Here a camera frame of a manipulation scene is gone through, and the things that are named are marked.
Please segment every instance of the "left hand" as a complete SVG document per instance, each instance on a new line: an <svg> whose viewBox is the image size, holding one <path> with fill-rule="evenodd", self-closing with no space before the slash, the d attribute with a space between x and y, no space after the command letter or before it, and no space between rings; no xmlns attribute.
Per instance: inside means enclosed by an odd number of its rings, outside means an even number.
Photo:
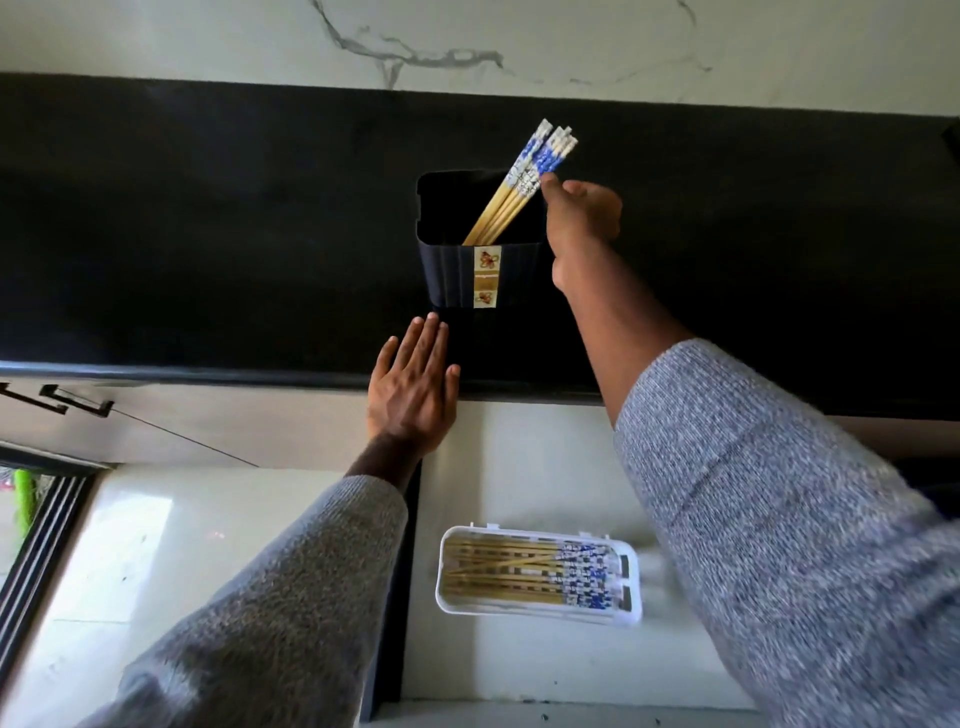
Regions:
<svg viewBox="0 0 960 728"><path fill-rule="evenodd" d="M391 336L370 379L367 430L411 445L418 457L433 452L457 418L460 367L444 370L449 328L436 313L417 317L403 342Z"/></svg>

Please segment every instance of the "gray sweater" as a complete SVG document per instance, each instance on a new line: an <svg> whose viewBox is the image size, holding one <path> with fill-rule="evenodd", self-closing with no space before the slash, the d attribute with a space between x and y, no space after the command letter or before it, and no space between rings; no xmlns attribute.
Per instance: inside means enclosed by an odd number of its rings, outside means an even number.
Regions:
<svg viewBox="0 0 960 728"><path fill-rule="evenodd" d="M890 465L699 340L640 376L614 436L724 663L775 724L960 724L960 528ZM340 481L82 726L351 725L405 523L390 484Z"/></svg>

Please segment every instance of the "chopsticks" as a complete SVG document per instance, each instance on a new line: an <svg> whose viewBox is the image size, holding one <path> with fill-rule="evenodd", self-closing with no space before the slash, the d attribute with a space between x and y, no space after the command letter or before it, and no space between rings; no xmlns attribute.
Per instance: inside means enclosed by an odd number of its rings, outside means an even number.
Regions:
<svg viewBox="0 0 960 728"><path fill-rule="evenodd" d="M543 119L514 161L464 245L492 245L540 189L540 175L553 172L577 145L573 130Z"/></svg>

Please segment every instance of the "cabinet handle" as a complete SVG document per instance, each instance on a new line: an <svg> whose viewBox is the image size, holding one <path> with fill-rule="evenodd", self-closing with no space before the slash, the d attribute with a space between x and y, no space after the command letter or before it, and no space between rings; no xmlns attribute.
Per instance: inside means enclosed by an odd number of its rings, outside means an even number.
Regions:
<svg viewBox="0 0 960 728"><path fill-rule="evenodd" d="M65 394L58 394L57 390L60 389L56 384L44 384L40 387L40 396L46 397L50 400L61 401L64 404L68 404L71 407L76 407L77 409L82 409L84 412L88 412L95 417L106 417L110 410L113 409L113 400L107 400L103 402L99 407L93 407L87 404L86 402L81 402L70 395L69 392Z"/></svg>
<svg viewBox="0 0 960 728"><path fill-rule="evenodd" d="M58 415L66 414L66 407L62 404L47 404L45 401L35 400L26 395L18 395L16 392L11 392L8 382L0 382L0 395L4 397L9 397L11 400L25 401L27 404L32 404L34 407L39 407L40 409L47 409L51 412L56 412Z"/></svg>

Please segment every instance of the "white plastic container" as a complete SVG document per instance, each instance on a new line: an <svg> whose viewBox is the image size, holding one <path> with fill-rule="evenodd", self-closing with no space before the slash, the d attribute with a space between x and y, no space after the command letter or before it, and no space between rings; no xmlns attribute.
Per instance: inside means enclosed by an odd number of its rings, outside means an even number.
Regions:
<svg viewBox="0 0 960 728"><path fill-rule="evenodd" d="M619 606L614 609L588 609L586 607L568 606L563 604L539 604L537 602L513 601L510 599L463 597L446 598L441 593L441 582L444 570L450 569L449 563L444 563L444 546L451 536L467 535L496 535L517 538L531 542L555 543L568 541L592 546L607 546L619 557L620 573L607 578L607 583L613 581L612 587L621 594ZM540 531L515 531L500 528L496 523L488 523L487 527L455 525L444 533L440 541L440 568L437 572L436 588L437 604L450 615L532 615L537 617L552 617L556 619L572 619L594 624L608 624L617 627L632 627L642 617L643 607L640 600L640 570L636 558L636 551L622 541L614 541L610 537L598 539L588 533L579 536L570 536L562 533L542 533Z"/></svg>

